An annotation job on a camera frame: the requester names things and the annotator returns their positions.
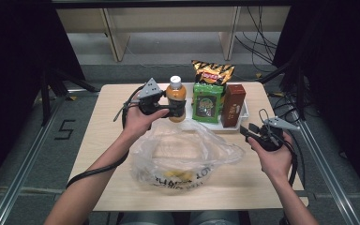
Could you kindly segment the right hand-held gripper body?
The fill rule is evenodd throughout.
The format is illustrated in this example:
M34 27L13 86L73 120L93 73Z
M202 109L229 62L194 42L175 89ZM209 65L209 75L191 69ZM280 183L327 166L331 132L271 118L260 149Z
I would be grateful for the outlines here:
M257 142L260 146L269 152L277 151L284 143L284 130L299 130L300 127L295 126L279 117L265 119L259 128L260 137Z

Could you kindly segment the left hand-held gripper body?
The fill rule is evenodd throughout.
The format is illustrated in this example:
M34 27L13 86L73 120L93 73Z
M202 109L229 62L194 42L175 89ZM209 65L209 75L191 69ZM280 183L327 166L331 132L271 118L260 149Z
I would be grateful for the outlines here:
M163 91L156 81L151 78L142 88L137 95L138 106L143 114L153 114L159 110L162 110L159 104L162 96L160 92Z

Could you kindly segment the orange juice bottle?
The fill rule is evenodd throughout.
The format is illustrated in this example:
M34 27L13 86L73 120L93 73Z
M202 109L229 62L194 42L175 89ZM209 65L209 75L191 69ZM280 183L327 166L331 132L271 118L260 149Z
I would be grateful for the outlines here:
M166 88L166 93L167 93L168 103L170 100L186 101L187 90L185 86L182 84L182 79L177 75L171 76L170 84ZM185 114L183 116L169 117L169 119L174 123L182 122L185 118L186 118L186 108L185 108Z

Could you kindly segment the brown carton box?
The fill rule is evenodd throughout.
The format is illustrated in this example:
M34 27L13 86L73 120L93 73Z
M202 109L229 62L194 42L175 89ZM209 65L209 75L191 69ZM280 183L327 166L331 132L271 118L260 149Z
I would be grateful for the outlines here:
M222 126L232 128L237 125L245 96L246 91L242 84L227 85L220 117Z

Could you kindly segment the green snack packet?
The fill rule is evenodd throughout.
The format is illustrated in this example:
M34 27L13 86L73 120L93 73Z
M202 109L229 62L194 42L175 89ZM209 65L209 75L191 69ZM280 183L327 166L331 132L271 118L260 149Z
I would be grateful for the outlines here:
M219 85L195 83L193 86L192 118L199 122L218 122L223 87Z

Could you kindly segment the white plastic bin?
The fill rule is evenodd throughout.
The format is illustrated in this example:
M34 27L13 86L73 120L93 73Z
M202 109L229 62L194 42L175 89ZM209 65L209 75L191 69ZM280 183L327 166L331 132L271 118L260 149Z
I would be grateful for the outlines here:
M186 119L192 118L193 107L191 105L192 97L193 97L193 83L192 82L184 82L183 85L187 90L186 94ZM245 101L243 101L242 106L240 107L240 113L238 117L238 121L234 127L224 127L221 123L221 116L218 117L217 123L206 123L202 122L202 125L211 129L212 131L236 131L240 128L242 122L245 119L248 119L249 112L248 112L248 105Z

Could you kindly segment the clear plastic bag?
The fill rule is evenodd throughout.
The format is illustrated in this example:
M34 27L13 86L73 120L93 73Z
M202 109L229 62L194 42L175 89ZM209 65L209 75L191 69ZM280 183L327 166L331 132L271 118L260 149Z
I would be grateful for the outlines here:
M149 186L174 190L198 188L219 166L236 164L245 151L190 119L159 119L135 142L132 177Z

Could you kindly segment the yellow black chip bag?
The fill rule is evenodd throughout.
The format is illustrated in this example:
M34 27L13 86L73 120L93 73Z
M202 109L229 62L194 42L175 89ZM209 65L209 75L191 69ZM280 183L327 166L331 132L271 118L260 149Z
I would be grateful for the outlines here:
M219 63L208 63L199 60L192 60L191 64L195 70L194 82L220 86L222 88L222 99L220 102L223 103L226 85L233 76L235 65L221 65Z

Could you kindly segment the person's left hand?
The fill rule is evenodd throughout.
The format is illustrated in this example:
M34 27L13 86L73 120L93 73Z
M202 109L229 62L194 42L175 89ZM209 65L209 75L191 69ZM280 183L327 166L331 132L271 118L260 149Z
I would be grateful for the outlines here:
M149 129L154 121L162 118L168 112L168 109L162 109L145 115L135 103L132 103L127 110L125 128L121 135L129 141L136 141Z

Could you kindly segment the person's right hand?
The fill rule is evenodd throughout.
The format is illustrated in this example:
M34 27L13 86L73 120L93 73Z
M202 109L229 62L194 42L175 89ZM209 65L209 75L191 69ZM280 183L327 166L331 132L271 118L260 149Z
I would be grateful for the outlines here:
M266 151L260 144L249 137L248 143L257 153L260 160L262 171L268 176L272 183L288 182L288 173L291 168L292 154L290 150L283 144L277 151Z

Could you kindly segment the black tripod stand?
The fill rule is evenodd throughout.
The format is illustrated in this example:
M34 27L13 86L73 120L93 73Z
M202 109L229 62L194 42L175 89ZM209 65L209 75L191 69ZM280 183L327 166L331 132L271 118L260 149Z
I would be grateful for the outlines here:
M296 93L295 108L298 112L299 118L305 120L304 114L304 73L300 63L297 60L290 60L276 70L268 73L262 78L258 79L259 83L268 83L278 75L283 74L283 78L280 82L280 89L285 92L294 91Z
M40 76L40 93L43 109L42 125L46 125L51 117L49 90L52 90L57 97L65 97L69 93L68 89L64 85L64 81L70 81L71 83L74 83L92 93L98 92L96 87L88 84L83 80L66 74L66 72L62 71L61 69L54 67L46 68Z

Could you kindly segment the beige wooden desk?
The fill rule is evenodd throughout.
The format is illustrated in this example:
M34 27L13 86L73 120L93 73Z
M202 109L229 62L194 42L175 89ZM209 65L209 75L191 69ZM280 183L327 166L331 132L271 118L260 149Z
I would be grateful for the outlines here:
M68 33L104 33L113 60L120 62L132 33L216 32L226 60L237 32L253 32L258 19L266 32L280 32L288 7L125 7L59 9Z

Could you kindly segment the dark curtain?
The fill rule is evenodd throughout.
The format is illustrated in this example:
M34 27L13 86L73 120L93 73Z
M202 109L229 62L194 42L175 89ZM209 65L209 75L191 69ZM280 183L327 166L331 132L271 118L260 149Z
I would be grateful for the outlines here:
M84 78L53 0L0 0L0 167L48 68Z
M360 0L294 0L274 65L311 37L301 66L316 104L360 178Z

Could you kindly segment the person's right leg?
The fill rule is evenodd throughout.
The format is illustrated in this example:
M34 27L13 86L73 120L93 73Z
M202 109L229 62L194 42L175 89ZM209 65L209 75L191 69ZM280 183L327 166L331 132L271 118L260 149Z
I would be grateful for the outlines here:
M236 211L195 211L189 225L240 225L240 220Z

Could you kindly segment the person's leg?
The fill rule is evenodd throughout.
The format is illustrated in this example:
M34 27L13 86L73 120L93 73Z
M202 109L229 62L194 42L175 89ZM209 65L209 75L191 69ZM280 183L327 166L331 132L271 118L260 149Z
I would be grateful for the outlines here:
M129 212L125 213L119 225L174 225L171 213Z
M240 220L236 211L195 211L189 225L240 225Z

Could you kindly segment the person's left leg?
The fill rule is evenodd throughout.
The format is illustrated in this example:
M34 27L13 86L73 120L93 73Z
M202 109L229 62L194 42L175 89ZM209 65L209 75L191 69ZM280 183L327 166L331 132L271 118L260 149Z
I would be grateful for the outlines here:
M119 225L174 225L171 213L129 212L125 213Z

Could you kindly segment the metal floor rail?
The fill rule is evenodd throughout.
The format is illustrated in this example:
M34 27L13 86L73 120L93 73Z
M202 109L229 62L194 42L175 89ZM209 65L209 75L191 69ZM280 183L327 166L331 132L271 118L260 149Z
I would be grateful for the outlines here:
M299 114L293 103L289 100L287 100L287 103L289 104L289 109L293 110L292 117L297 119L299 131L307 144L307 148L310 151L310 154L312 155L340 214L345 220L345 223L347 225L360 225L360 218L357 216L352 202L348 198L332 168L325 159L322 149L314 138L307 122L302 119L302 116Z
M47 122L39 129L37 136L29 148L20 169L17 171L13 181L4 192L3 198L0 201L0 225L5 225L14 203L17 201L18 196L20 195L23 184L35 164L40 149L45 143L48 132L51 130L55 116L57 115L57 112L63 105L64 101L64 97L57 97L55 99L54 103L52 104L51 115L48 117Z

